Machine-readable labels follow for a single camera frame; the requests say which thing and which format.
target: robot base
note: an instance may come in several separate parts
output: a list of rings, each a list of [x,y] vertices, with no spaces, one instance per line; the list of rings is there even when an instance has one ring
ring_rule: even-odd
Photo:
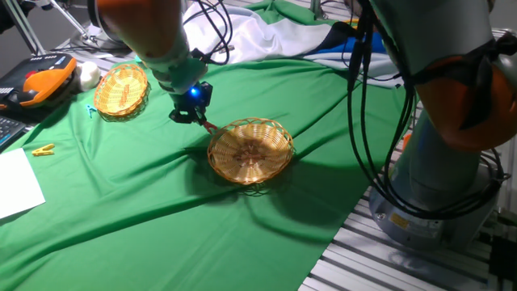
[[[461,201],[488,184],[489,168],[480,164],[479,157],[480,154],[448,148],[423,112],[390,179],[397,193],[411,204],[438,209]],[[462,249],[494,210],[497,195],[481,208],[445,221],[409,215],[375,189],[369,202],[373,220],[394,241],[418,250]]]

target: green tablecloth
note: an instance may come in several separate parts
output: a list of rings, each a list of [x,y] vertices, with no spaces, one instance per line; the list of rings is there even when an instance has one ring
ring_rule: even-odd
[[[347,136],[347,82],[333,70],[289,60],[210,68],[211,122],[265,117],[295,137],[298,161],[258,188],[213,173],[210,136],[169,120],[173,103],[148,75],[136,119],[90,119],[89,91],[12,147],[25,149],[47,202],[0,220],[0,290],[294,290],[367,187]],[[402,93],[368,90],[377,162]],[[30,155],[49,143],[53,156]]]

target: metal pole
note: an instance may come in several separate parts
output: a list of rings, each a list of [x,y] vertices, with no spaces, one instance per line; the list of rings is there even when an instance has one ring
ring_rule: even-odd
[[[50,4],[52,4],[52,6],[56,9],[59,10],[59,12],[61,12],[63,14],[63,16],[66,17],[66,19],[68,19],[68,21],[77,29],[79,30],[79,32],[81,33],[81,37],[84,39],[84,40],[88,40],[88,38],[90,37],[88,35],[88,32],[86,31],[86,29],[84,29],[84,27],[72,16],[70,15],[70,13],[68,11],[66,11],[65,9],[63,9],[63,7],[59,6],[59,4],[57,4],[56,0],[50,0]]]
[[[316,19],[323,18],[321,0],[310,0],[310,10],[314,13]]]
[[[27,44],[27,47],[31,50],[31,53],[35,56],[45,54],[43,45],[32,30],[31,24],[28,22],[27,17],[22,11],[22,8],[18,5],[15,0],[3,0],[11,19],[15,23],[16,28],[23,40]]]

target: wicker basket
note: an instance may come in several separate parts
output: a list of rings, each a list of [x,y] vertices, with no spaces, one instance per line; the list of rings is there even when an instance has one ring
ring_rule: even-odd
[[[142,104],[146,93],[145,72],[137,65],[119,65],[97,86],[94,105],[109,116],[128,116]]]
[[[214,135],[208,146],[208,162],[231,182],[261,183],[279,174],[293,152],[292,137],[278,122],[247,118]]]

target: black cable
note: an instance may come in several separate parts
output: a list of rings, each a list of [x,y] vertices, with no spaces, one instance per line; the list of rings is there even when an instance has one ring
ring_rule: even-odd
[[[353,18],[354,18],[354,6],[353,6],[353,5],[351,5],[351,6],[350,6],[350,9],[351,9],[351,12],[350,12],[350,20],[348,21],[348,23],[351,23],[351,22],[352,22],[352,20],[353,20]],[[343,44],[343,50],[342,50],[342,52],[341,52],[341,62],[342,62],[342,63],[343,63],[343,64],[344,64],[348,69],[350,69],[350,67],[348,66],[347,62],[345,61],[345,52],[346,52],[347,44],[348,44],[348,37],[347,37],[347,39],[345,40],[345,43]],[[364,77],[365,73],[360,73],[360,72],[359,72],[359,75],[361,75],[361,76],[363,76],[363,77]],[[390,78],[386,78],[386,79],[379,79],[379,78],[374,78],[374,77],[370,77],[370,76],[368,76],[368,78],[370,78],[371,80],[378,81],[378,82],[387,82],[387,81],[391,81],[391,80],[394,80],[394,79],[399,78],[399,77],[400,77],[400,75],[399,75],[399,74],[396,74],[396,75],[394,75],[394,76],[392,76],[392,77],[390,77]]]
[[[219,31],[219,29],[217,29],[217,25],[210,18],[210,15],[208,15],[208,12],[207,12],[207,10],[204,7],[204,5],[207,5],[207,6],[211,6],[211,5],[207,4],[207,3],[203,3],[200,0],[198,0],[198,3],[200,4],[200,7],[201,7],[201,10],[203,11],[203,14],[207,18],[207,20],[210,22],[210,25],[212,25],[212,28],[216,32],[217,36],[220,38],[220,41],[215,46],[215,48],[210,53],[207,54],[207,58],[210,59],[212,57],[212,55],[218,50],[218,47],[222,44],[223,45],[223,49],[225,49],[225,52],[226,52],[226,59],[225,59],[225,61],[222,62],[222,63],[216,62],[216,61],[211,61],[211,63],[216,64],[216,65],[226,65],[226,64],[228,64],[228,61],[229,61],[229,46],[228,46],[228,42],[226,41],[225,37],[221,35],[221,32]],[[221,0],[219,1],[219,3],[224,7],[224,4],[223,4],[223,2]],[[219,11],[217,11],[217,10],[216,10],[216,12],[221,16],[221,18],[223,19],[223,22],[225,23],[225,33],[226,33],[228,31],[228,24],[226,24],[225,19],[224,19],[224,17],[222,17],[221,13]]]
[[[226,44],[229,45],[230,41],[232,41],[232,38],[233,38],[233,25],[232,25],[232,19],[229,17],[229,13],[228,13],[228,10],[226,9],[226,6],[225,4],[223,4],[222,0],[218,0],[218,4],[221,4],[221,7],[223,8],[223,11],[225,12],[226,14],[226,17],[228,18],[228,23],[229,23],[229,38],[228,38],[228,41],[226,41]],[[225,27],[225,37],[226,37],[226,31],[228,30],[228,27]],[[214,53],[216,52],[219,52],[221,51],[222,48],[218,48],[217,50],[214,51]]]
[[[208,4],[206,2],[200,2],[200,5],[207,5],[209,8],[212,8],[214,9],[214,12],[217,13],[217,15],[219,15],[219,17],[221,17],[221,20],[223,21],[223,25],[225,26],[225,32],[222,34],[222,39],[219,40],[219,43],[216,44],[216,46],[212,49],[212,51],[210,53],[207,54],[207,57],[210,58],[214,52],[216,52],[216,49],[221,45],[223,44],[223,41],[226,40],[226,35],[228,34],[228,23],[226,22],[226,19],[223,17],[223,14],[220,13],[217,9],[215,9],[215,6],[213,6],[212,4]]]
[[[216,3],[215,5],[211,6],[210,9],[211,11],[209,11],[209,13],[212,13],[214,11],[216,11],[216,8],[217,6],[219,5],[220,3]],[[195,14],[191,15],[189,18],[185,19],[185,21],[183,21],[183,25],[189,23],[191,20],[193,20],[194,18],[196,17],[199,17],[203,14],[203,11],[197,11]]]

